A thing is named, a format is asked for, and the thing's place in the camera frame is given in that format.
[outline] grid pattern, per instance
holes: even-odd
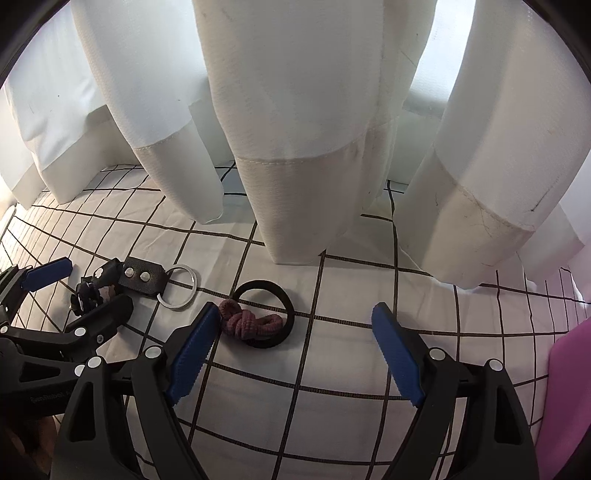
[[[80,276],[127,255],[193,267],[199,276],[193,305],[172,312],[134,297],[134,314],[100,347],[107,361],[134,358],[162,345],[207,301],[219,303],[241,283],[275,281],[290,295],[296,321],[290,337],[270,351],[218,337],[191,394],[176,414],[212,480],[380,479],[414,415],[373,339],[371,309],[385,301],[402,325],[429,346],[477,364],[505,364],[537,436],[543,415],[548,352],[587,318],[587,303],[562,268],[536,290],[518,259],[494,278],[464,291],[417,270],[399,251],[391,220],[404,186],[388,182],[371,210],[311,265],[271,262],[235,164],[217,167],[224,214],[197,225],[176,211],[140,166],[101,172],[79,197],[58,205],[49,192],[28,211],[17,206],[1,240],[0,267],[38,265],[63,256],[74,264],[67,281],[29,295],[15,319],[27,328],[62,331],[73,316],[69,295]],[[185,298],[190,277],[173,274],[165,297]],[[273,296],[247,292],[257,314],[285,313]],[[433,473],[446,476],[465,403],[454,420]],[[157,478],[133,398],[128,418],[144,475]]]

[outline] black strap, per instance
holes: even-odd
[[[287,293],[285,293],[283,288],[272,281],[251,280],[243,283],[235,290],[235,292],[232,294],[232,300],[240,300],[240,296],[248,290],[266,290],[267,292],[272,293],[285,307],[285,311],[287,312],[287,320],[285,321],[281,330],[279,330],[279,332],[277,332],[272,337],[266,338],[264,340],[243,340],[244,343],[248,346],[253,346],[254,348],[271,348],[273,346],[279,345],[291,333],[291,329],[293,328],[294,321],[296,319],[296,311],[294,310],[294,306],[291,303],[290,298],[288,297]]]

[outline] white curtain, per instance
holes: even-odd
[[[217,115],[275,262],[380,194],[432,0],[195,0]]]
[[[0,115],[9,125],[11,114],[17,129],[7,130],[12,147],[0,153],[0,174],[24,206],[45,185],[69,202],[102,168],[137,163],[105,106],[69,5],[33,37],[4,89],[9,112],[2,100]]]
[[[141,164],[191,217],[201,223],[220,217],[222,184],[197,125],[206,124],[215,142],[210,149],[225,148],[222,161],[232,157],[215,114],[206,110],[207,74],[191,3],[73,0],[72,8],[90,68]]]
[[[591,245],[571,258],[568,265],[579,293],[585,301],[591,301]]]
[[[275,262],[315,258],[386,177],[410,181],[399,244],[441,281],[474,287],[516,251],[542,281],[587,250],[591,86],[521,0],[70,5],[0,90],[0,204],[67,202],[139,160],[205,223],[235,158]]]
[[[478,0],[435,142],[394,213],[438,280],[478,285],[544,222],[591,147],[591,86],[520,0]]]
[[[191,0],[66,5],[0,90],[0,127],[0,207],[16,199],[28,208],[46,186],[68,202],[104,167],[139,158],[186,213],[202,222],[221,214],[212,162],[233,156]],[[175,127],[179,141],[168,138]]]
[[[591,244],[590,186],[591,153],[558,205],[519,251],[530,280],[542,283]]]
[[[437,0],[423,55],[413,58],[417,68],[398,117],[390,180],[409,184],[435,139],[460,70],[474,3],[475,0]]]

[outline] bolt head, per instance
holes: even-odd
[[[100,365],[100,363],[102,362],[102,358],[99,356],[94,356],[92,357],[90,360],[88,360],[88,366],[90,368],[96,368]]]
[[[148,358],[156,358],[160,356],[162,349],[159,346],[151,346],[144,353]]]
[[[503,370],[503,363],[500,360],[497,360],[496,358],[490,360],[488,362],[488,366],[492,368],[495,372],[500,372],[501,370]]]
[[[445,358],[445,352],[440,348],[431,348],[429,350],[429,356],[433,358],[433,360],[441,361]]]

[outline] pink object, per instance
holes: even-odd
[[[560,472],[591,425],[591,319],[550,351],[544,420],[535,446],[540,480]]]
[[[250,310],[242,310],[237,301],[227,299],[221,302],[220,315],[222,330],[240,340],[270,337],[283,327],[283,320],[275,313],[256,318]]]

